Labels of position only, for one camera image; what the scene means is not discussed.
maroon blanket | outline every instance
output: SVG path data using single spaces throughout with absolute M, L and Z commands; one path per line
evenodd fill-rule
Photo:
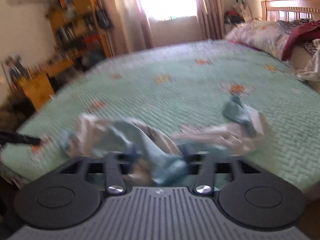
M 302 44 L 306 41 L 320 39 L 320 20 L 302 24 L 292 30 L 287 44 L 282 51 L 282 61 L 289 60 L 295 45 Z

mattress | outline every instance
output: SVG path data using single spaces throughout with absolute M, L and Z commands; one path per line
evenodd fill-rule
M 221 110 L 236 86 L 242 101 L 267 119 L 265 140 L 246 157 L 306 192 L 320 181 L 320 95 L 286 71 L 272 56 L 226 41 L 107 60 L 19 129 L 31 136 L 48 134 L 51 142 L 38 154 L 30 146 L 8 145 L 1 155 L 2 172 L 35 180 L 64 163 L 68 157 L 59 142 L 83 112 L 134 117 L 167 135 L 185 125 L 225 123 Z

wooden headboard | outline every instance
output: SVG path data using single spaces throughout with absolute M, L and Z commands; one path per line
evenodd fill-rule
M 293 21 L 311 18 L 320 20 L 320 0 L 278 0 L 262 1 L 262 19 Z

window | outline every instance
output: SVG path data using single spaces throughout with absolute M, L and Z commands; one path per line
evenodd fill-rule
M 140 0 L 148 18 L 170 20 L 197 14 L 196 0 Z

curtain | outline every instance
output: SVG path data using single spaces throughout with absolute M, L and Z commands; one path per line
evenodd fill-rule
M 154 47 L 140 0 L 102 0 L 113 24 L 109 35 L 115 55 Z
M 202 38 L 224 38 L 224 3 L 223 0 L 196 0 L 197 15 Z

